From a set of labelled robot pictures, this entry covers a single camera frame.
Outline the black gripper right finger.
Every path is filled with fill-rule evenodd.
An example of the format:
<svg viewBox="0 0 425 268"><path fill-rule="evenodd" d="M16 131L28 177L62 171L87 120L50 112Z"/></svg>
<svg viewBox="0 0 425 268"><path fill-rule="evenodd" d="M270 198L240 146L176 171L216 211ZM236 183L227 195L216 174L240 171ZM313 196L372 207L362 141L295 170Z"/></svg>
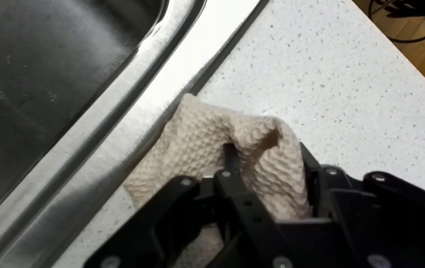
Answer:
<svg viewBox="0 0 425 268"><path fill-rule="evenodd" d="M350 177L301 147L307 219L283 223L273 268L425 268L425 189L386 171Z"/></svg>

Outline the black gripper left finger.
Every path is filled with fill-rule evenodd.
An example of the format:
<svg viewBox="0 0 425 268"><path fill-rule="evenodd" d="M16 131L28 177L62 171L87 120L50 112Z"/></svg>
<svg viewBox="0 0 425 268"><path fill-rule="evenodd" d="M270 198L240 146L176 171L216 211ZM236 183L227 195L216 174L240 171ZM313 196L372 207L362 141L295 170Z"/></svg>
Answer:
<svg viewBox="0 0 425 268"><path fill-rule="evenodd" d="M210 179L175 176L99 246L81 268L172 268L206 225L222 248L207 268L271 268L286 243L240 176L239 152L222 146L222 167Z"/></svg>

